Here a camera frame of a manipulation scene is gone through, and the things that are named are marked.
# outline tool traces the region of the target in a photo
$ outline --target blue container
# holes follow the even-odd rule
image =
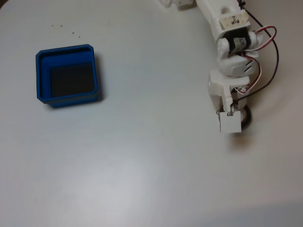
[[[37,98],[52,107],[98,100],[94,48],[88,44],[36,55]]]

